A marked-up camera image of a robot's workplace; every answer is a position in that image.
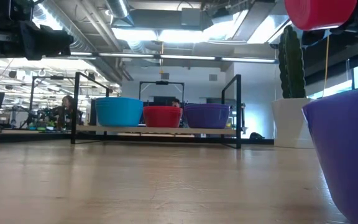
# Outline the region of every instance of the cactus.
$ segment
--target cactus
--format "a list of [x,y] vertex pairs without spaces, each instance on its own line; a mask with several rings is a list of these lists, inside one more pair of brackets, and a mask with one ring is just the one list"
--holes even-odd
[[292,26],[287,26],[278,45],[281,88],[284,98],[305,98],[305,71],[300,41]]

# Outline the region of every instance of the white wall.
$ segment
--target white wall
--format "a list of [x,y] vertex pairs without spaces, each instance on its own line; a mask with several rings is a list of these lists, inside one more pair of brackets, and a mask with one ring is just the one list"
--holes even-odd
[[273,138],[272,102],[282,97],[278,65],[235,63],[234,73],[242,75],[241,101],[246,104],[246,137],[257,132],[267,139]]
[[[225,83],[226,85],[234,78],[234,63],[232,63],[230,65],[230,67],[227,69],[226,71],[226,75],[225,75]],[[236,85],[231,85],[225,92],[225,98],[228,98],[228,99],[234,99],[234,87]]]
[[[160,81],[160,68],[149,67],[128,67],[127,71],[134,78],[134,81],[122,83],[122,96],[130,98],[139,97],[140,81]],[[220,98],[221,91],[225,84],[225,73],[219,68],[191,68],[167,67],[163,72],[170,74],[170,82],[185,83],[185,102],[206,103],[207,98]],[[209,74],[217,74],[216,82],[209,81]],[[157,86],[150,85],[142,92],[142,101],[153,101],[155,96],[174,96],[181,100],[181,92],[174,85]]]

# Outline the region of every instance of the hanging red container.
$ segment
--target hanging red container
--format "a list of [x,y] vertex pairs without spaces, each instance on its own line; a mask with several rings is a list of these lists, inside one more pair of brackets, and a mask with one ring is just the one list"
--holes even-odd
[[144,121],[151,128],[177,128],[182,109],[174,106],[146,106],[143,109]]
[[301,30],[337,27],[345,23],[357,0],[285,0],[290,19]]

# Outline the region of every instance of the white planter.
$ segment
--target white planter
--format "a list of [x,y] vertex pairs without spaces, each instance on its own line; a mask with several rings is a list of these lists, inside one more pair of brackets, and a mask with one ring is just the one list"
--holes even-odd
[[272,103],[276,138],[274,146],[292,148],[314,148],[302,107],[311,99],[281,99]]

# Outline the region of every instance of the wooden floor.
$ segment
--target wooden floor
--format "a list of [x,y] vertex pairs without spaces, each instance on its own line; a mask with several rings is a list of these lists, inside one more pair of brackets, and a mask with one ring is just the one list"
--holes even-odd
[[0,144],[0,223],[349,223],[312,149]]

